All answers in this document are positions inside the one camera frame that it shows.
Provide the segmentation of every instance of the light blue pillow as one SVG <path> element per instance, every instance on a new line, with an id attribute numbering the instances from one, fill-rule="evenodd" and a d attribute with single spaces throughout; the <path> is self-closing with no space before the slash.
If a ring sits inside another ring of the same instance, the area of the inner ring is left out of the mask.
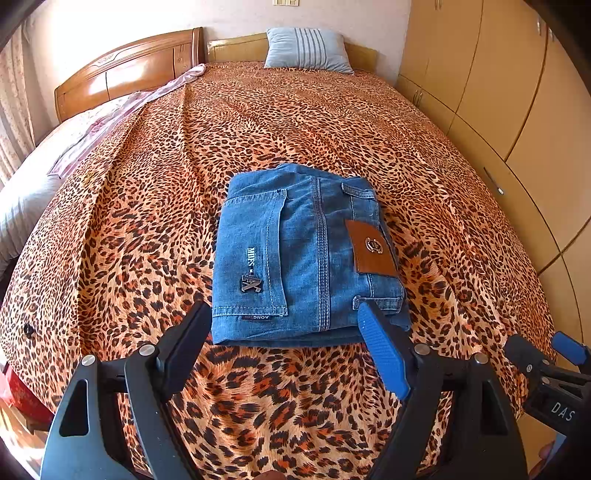
<path id="1" fill-rule="evenodd" d="M 265 68 L 332 70 L 353 73 L 342 35 L 318 28 L 270 28 Z"/>

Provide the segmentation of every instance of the brown leather label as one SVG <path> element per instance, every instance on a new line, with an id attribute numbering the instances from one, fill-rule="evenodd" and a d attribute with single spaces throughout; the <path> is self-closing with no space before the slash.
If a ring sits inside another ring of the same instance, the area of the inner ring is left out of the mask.
<path id="1" fill-rule="evenodd" d="M 358 273 L 398 276 L 388 243 L 376 227 L 357 220 L 345 220 L 345 225 L 353 243 L 355 270 Z"/>

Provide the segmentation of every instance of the white blanket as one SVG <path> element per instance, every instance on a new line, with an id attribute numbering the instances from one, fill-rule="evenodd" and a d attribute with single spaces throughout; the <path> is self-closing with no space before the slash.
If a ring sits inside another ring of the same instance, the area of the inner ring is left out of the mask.
<path id="1" fill-rule="evenodd" d="M 146 103 L 205 72 L 197 65 L 153 92 L 135 92 L 80 113 L 57 127 L 0 191 L 0 278 L 25 243 L 62 181 L 114 127 Z"/>

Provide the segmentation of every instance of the blue denim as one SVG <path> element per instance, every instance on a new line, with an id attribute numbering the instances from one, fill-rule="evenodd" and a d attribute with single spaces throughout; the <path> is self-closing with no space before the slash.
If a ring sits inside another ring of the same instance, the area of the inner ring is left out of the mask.
<path id="1" fill-rule="evenodd" d="M 366 179 L 297 164 L 236 175 L 217 233 L 213 342 L 362 342 L 357 309 L 364 300 L 374 300 L 391 323 L 409 329 L 400 280 L 355 270 L 347 219 L 388 231 Z M 390 236 L 384 237 L 395 258 Z"/>

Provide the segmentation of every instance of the jeans back pocket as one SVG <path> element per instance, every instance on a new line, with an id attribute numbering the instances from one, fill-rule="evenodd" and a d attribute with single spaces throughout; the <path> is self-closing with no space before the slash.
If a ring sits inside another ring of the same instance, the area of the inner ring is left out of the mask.
<path id="1" fill-rule="evenodd" d="M 286 316 L 279 230 L 286 190 L 226 200 L 217 233 L 213 315 Z"/>

